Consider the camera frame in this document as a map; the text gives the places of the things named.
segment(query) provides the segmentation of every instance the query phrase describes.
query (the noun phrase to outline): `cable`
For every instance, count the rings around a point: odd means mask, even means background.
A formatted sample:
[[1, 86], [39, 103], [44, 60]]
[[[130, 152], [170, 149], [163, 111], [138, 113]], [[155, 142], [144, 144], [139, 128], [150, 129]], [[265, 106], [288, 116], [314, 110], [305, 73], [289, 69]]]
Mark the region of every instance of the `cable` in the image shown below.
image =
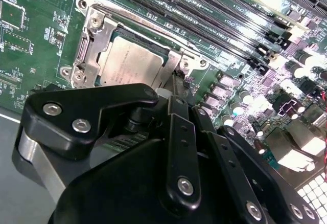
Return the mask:
[[[327, 113], [327, 98], [326, 98], [326, 92], [321, 93], [322, 100], [325, 105], [325, 111]], [[324, 150], [324, 156], [323, 156], [323, 162], [324, 162], [324, 172], [325, 172], [325, 179], [324, 181], [327, 182], [327, 119], [326, 119], [326, 136], [325, 136], [325, 150]]]

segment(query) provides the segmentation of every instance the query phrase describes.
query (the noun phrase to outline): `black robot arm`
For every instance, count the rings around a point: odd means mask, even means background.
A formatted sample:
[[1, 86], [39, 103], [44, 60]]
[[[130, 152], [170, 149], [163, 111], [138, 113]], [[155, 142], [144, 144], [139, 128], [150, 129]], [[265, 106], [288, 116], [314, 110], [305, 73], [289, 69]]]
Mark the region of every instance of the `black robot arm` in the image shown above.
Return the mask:
[[[305, 223], [312, 208], [231, 127], [143, 84], [41, 92], [13, 161], [57, 202], [49, 223]], [[146, 133], [95, 168], [99, 144]]]

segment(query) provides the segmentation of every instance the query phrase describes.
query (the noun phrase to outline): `black plastic bracket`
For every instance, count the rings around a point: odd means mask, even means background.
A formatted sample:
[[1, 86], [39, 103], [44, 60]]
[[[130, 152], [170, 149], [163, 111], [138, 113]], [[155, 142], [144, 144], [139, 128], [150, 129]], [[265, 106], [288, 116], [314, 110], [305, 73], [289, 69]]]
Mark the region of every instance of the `black plastic bracket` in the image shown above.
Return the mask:
[[167, 165], [162, 202], [178, 216], [195, 211], [201, 202], [200, 173], [194, 124], [189, 121], [185, 100], [171, 96], [165, 143]]
[[261, 202], [276, 223], [319, 223], [316, 212], [241, 135], [229, 126], [220, 127], [217, 133], [228, 139], [246, 176], [260, 187]]
[[195, 106], [192, 111], [199, 129], [197, 140], [207, 143], [209, 157], [222, 171], [239, 219], [244, 223], [267, 223], [264, 211], [228, 140], [217, 135], [209, 115], [203, 109]]
[[[136, 107], [154, 107], [157, 102], [156, 92], [144, 84], [41, 92], [25, 102], [21, 125], [32, 140], [66, 159], [80, 160], [89, 155], [114, 115]], [[49, 103], [59, 105], [62, 112], [47, 115], [43, 107]], [[72, 123], [76, 119], [87, 120], [90, 130], [75, 131]]]

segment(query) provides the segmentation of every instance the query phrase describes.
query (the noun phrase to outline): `metal bolt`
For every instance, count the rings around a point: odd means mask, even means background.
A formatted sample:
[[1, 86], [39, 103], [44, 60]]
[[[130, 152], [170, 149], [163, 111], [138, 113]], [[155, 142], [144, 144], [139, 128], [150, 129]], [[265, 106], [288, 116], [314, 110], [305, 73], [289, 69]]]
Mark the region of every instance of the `metal bolt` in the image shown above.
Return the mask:
[[313, 214], [313, 212], [305, 205], [303, 205], [303, 208], [307, 214], [307, 216], [309, 216], [311, 219], [315, 219], [315, 215]]
[[234, 131], [230, 128], [227, 129], [227, 132], [232, 136], [235, 135]]
[[144, 89], [144, 92], [145, 92], [148, 96], [150, 96], [151, 98], [154, 98], [154, 97], [157, 96], [157, 93], [156, 93], [155, 91], [150, 90], [150, 89], [148, 89], [148, 88], [145, 88], [145, 89]]
[[206, 65], [206, 61], [205, 61], [205, 60], [202, 60], [202, 61], [200, 61], [200, 64], [201, 64], [201, 66], [203, 67], [203, 66]]
[[186, 196], [191, 196], [194, 193], [192, 183], [186, 178], [180, 178], [177, 182], [178, 189]]
[[43, 111], [49, 116], [57, 116], [62, 113], [61, 107], [54, 103], [45, 104], [43, 106]]
[[250, 215], [256, 219], [257, 221], [260, 221], [262, 219], [262, 214], [259, 208], [252, 202], [248, 201], [246, 203], [247, 211], [250, 213]]
[[205, 116], [205, 111], [203, 109], [199, 109], [199, 113], [203, 116]]
[[66, 69], [64, 69], [63, 71], [62, 71], [62, 74], [66, 77], [66, 76], [68, 76], [69, 75], [69, 71], [68, 70], [66, 70]]
[[291, 210], [294, 213], [294, 215], [299, 218], [299, 219], [303, 219], [303, 215], [302, 212], [298, 209], [297, 206], [290, 204]]
[[180, 100], [180, 99], [176, 99], [176, 101], [177, 101], [177, 103], [179, 103], [179, 104], [181, 104], [181, 105], [184, 104], [184, 102], [183, 102], [182, 100]]
[[91, 130], [89, 121], [85, 119], [76, 119], [73, 122], [72, 127], [78, 133], [88, 133]]
[[99, 28], [102, 24], [102, 19], [97, 15], [91, 15], [91, 26], [93, 28]]
[[81, 8], [81, 9], [85, 9], [87, 4], [86, 4], [86, 1], [84, 0], [80, 0], [78, 1], [78, 6]]

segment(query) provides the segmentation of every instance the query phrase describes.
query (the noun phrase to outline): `gray surface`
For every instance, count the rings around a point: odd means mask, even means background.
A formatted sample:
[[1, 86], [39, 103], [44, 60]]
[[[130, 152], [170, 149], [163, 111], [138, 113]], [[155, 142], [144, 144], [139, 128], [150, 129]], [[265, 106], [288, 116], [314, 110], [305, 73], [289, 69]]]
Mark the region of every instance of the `gray surface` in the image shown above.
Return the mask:
[[46, 191], [16, 171], [11, 154], [18, 124], [0, 117], [0, 219], [5, 224], [48, 223], [55, 204]]

